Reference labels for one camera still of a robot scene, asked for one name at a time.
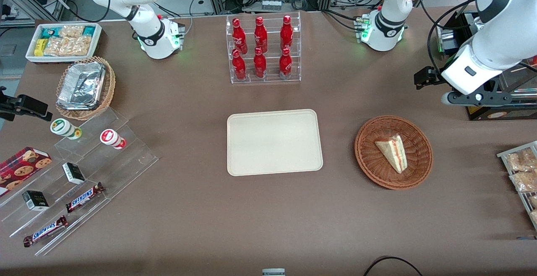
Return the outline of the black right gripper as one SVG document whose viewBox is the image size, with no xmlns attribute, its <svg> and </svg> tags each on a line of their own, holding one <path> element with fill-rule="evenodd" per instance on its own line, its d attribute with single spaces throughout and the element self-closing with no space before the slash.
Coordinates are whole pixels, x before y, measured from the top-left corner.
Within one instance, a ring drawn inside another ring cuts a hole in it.
<svg viewBox="0 0 537 276">
<path fill-rule="evenodd" d="M 0 87 L 0 117 L 2 119 L 13 121 L 16 115 L 28 115 L 46 122 L 52 120 L 48 104 L 24 94 L 18 97 L 6 96 L 3 93 L 6 89 L 5 86 Z"/>
</svg>

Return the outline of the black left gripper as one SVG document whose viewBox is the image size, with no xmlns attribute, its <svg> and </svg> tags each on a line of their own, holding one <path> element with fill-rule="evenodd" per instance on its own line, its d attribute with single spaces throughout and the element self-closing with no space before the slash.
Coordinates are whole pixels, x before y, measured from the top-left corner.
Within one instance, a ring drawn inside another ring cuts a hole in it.
<svg viewBox="0 0 537 276">
<path fill-rule="evenodd" d="M 418 71 L 414 74 L 416 90 L 420 90 L 424 86 L 436 86 L 446 83 L 441 73 L 434 67 L 425 67 L 424 70 L 425 71 Z"/>
</svg>

